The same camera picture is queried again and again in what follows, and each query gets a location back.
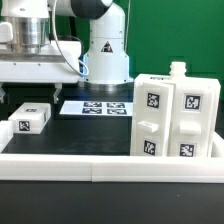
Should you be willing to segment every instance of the white bottle cap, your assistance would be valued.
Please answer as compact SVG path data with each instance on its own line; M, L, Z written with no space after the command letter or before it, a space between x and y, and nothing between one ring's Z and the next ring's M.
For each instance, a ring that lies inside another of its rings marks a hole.
M170 71L171 79L186 77L185 73L187 70L185 62L173 61L170 68L171 68Z

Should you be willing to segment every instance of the printed marker sheet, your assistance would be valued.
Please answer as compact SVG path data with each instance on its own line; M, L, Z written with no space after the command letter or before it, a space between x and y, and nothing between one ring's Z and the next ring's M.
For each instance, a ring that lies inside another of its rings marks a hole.
M65 101L60 114L88 116L132 116L133 103L99 101Z

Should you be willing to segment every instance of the green wall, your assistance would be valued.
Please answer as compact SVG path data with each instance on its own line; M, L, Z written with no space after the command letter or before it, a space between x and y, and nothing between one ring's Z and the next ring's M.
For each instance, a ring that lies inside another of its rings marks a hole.
M127 13L128 0L115 0ZM218 78L224 88L223 0L132 0L127 53L131 76L168 74L173 60L187 63L187 75ZM69 34L58 17L59 34ZM89 23L75 19L88 49Z

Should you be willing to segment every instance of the black and white tag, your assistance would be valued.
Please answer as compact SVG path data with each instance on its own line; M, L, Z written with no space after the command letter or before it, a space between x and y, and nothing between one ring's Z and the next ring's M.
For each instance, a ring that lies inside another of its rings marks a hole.
M147 153L151 156L156 155L156 143L145 140L144 142L144 153Z
M35 112L37 112L37 109L26 109L26 112L35 113Z
M200 111L201 110L201 95L186 94L184 97L185 111Z
M84 107L102 107L101 102L84 102Z
M107 103L108 108L125 108L124 103Z
M154 109L160 107L160 95L154 93L148 93L147 95L147 106Z
M152 76L152 77L150 77L150 79L153 79L153 80L164 80L165 78Z
M107 109L107 114L111 114L111 115L126 115L127 111L125 109Z
M83 108L82 110L83 114L102 114L102 109L99 108Z
M30 131L30 122L19 121L19 131Z
M180 156L193 157L196 150L196 144L180 144Z

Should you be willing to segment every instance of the white block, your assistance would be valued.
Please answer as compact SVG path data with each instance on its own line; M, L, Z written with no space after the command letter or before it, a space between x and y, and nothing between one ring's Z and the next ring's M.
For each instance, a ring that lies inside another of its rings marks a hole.
M13 122L14 133L40 134L50 117L50 104L24 103L9 120Z
M173 89L147 75L135 79L131 155L167 155Z
M141 80L142 83L173 86L171 125L164 123L164 129L169 132L168 155L210 157L220 95L218 80L189 77L171 79L170 76L154 74L141 74L140 77L145 79L145 81ZM133 116L133 124L137 122L139 130L148 129L148 132L153 132L156 122L145 119L136 121L135 119L135 117L142 116L141 111L144 110L144 105L139 103L142 100L143 98L137 98L137 95L134 95L134 102L139 108ZM132 136L142 138L138 135L141 133L139 130L136 131L135 128L132 130Z
M105 158L93 163L92 181L224 183L224 164L223 158Z
M91 181L92 156L0 155L0 180Z
M175 80L170 129L170 156L211 156L214 118L217 113L217 80Z
M11 121L0 122L0 153L8 145L13 137L13 126Z

